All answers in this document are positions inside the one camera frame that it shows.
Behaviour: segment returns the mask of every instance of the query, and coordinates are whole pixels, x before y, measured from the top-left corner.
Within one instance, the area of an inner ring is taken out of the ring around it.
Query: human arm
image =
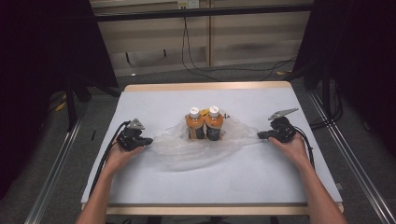
[[[299,133],[295,134],[291,142],[287,144],[280,143],[273,137],[270,137],[269,141],[279,147],[299,170],[307,197],[311,223],[347,223],[309,161],[305,151],[304,139],[301,135]]]
[[[77,224],[106,223],[106,208],[108,195],[111,189],[111,181],[114,174],[128,163],[134,155],[140,153],[143,147],[137,147],[132,151],[123,151],[119,144],[114,144],[109,150],[105,167],[99,175],[93,192],[79,214]]]

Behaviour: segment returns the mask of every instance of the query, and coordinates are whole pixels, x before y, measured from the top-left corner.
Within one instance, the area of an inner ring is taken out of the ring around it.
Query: forearm
[[[77,224],[106,223],[106,208],[112,179],[113,174],[104,169],[99,175],[90,199],[78,217]]]
[[[304,161],[297,167],[305,186],[311,223],[347,223],[337,204],[322,185],[311,163]]]

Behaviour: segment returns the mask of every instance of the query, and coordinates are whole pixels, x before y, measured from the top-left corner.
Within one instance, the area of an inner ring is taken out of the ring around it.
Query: table
[[[122,93],[81,202],[88,200],[94,174],[112,135],[128,119],[138,118],[155,137],[174,127],[190,107],[217,105],[258,131],[270,130],[274,112],[287,115],[314,148],[316,170],[343,211],[341,196],[310,131],[294,91],[285,81],[131,85]],[[306,215],[304,189],[295,167],[266,140],[244,146],[213,163],[188,161],[169,166],[147,147],[115,176],[108,214],[123,215]]]

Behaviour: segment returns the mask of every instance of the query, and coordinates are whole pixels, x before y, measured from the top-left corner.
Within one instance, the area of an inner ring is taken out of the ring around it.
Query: human hand
[[[114,175],[118,170],[124,167],[128,161],[135,155],[143,151],[144,147],[136,147],[134,150],[125,151],[115,140],[113,146],[108,151],[104,172]]]
[[[305,151],[304,139],[299,133],[295,134],[288,143],[281,143],[274,137],[269,137],[268,140],[279,147],[286,157],[298,168],[307,161],[309,162]]]

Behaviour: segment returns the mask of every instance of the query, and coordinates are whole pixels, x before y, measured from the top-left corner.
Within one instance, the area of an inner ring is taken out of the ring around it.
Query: gray carpet floor
[[[249,69],[268,68],[271,63],[240,65]],[[287,64],[279,70],[291,70]],[[268,72],[252,71],[216,71],[205,72],[220,81],[257,81],[267,77]],[[280,80],[279,75],[272,74],[266,80]],[[212,78],[197,76],[186,70],[135,77],[119,77],[120,87],[145,83],[181,83],[216,81]],[[291,82],[297,98],[308,121],[313,121],[319,114],[304,89],[301,78]],[[92,91],[89,103],[77,103],[78,108],[87,104],[87,111],[82,117],[81,127],[76,140],[68,154],[56,188],[50,198],[41,223],[74,223],[80,211],[80,199],[85,189],[93,161],[99,151],[109,122],[112,119],[118,99],[98,90]],[[389,208],[396,211],[396,159],[384,148],[376,133],[367,132],[363,127],[364,120],[359,113],[343,98],[344,116],[337,122],[338,127],[352,147],[364,170],[372,179],[379,192],[386,199]],[[16,179],[6,197],[0,201],[0,223],[23,223],[33,206],[41,187],[55,161],[59,149],[67,135],[67,111],[51,110],[43,125],[39,144],[23,173]],[[335,183],[342,183],[340,189],[344,200],[345,216],[349,223],[381,223],[378,215],[349,169],[344,157],[334,143],[326,128],[314,130],[323,156],[329,166]],[[121,223],[126,216],[108,216],[109,222]],[[146,217],[130,217],[132,223],[146,223]],[[306,216],[280,217],[280,223],[309,223]]]

